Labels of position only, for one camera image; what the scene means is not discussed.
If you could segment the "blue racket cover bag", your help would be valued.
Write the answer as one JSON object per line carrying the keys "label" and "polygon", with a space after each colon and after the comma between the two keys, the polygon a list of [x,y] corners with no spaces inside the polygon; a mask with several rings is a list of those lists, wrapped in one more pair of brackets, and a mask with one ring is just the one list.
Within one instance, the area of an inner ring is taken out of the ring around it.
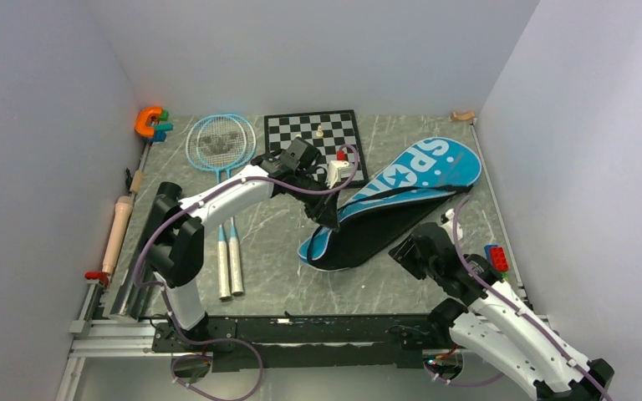
{"label": "blue racket cover bag", "polygon": [[302,263],[333,272],[363,265],[452,196],[480,179],[468,146],[443,137],[420,140],[338,208],[339,229],[318,226],[298,248]]}

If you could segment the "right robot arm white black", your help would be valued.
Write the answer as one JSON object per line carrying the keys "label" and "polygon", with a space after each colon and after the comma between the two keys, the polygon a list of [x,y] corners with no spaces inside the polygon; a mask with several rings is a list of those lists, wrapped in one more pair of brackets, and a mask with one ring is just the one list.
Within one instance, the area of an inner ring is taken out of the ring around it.
{"label": "right robot arm white black", "polygon": [[427,316],[438,347],[474,352],[533,400],[606,400],[614,369],[569,346],[520,299],[483,256],[463,254],[457,224],[417,226],[390,257],[447,294]]}

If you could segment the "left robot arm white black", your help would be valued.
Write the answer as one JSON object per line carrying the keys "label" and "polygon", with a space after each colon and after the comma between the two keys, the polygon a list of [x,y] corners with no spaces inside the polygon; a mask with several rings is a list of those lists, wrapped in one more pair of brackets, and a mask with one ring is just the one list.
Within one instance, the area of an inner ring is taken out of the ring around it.
{"label": "left robot arm white black", "polygon": [[135,270],[149,266],[153,285],[160,287],[174,325],[174,340],[187,351],[210,337],[209,318],[202,306],[196,277],[204,265],[204,243],[210,231],[250,206],[288,194],[304,205],[309,219],[339,228],[337,199],[343,185],[325,184],[312,173],[319,151],[297,138],[285,150],[258,155],[232,178],[179,202],[152,208],[151,232],[140,250]]}

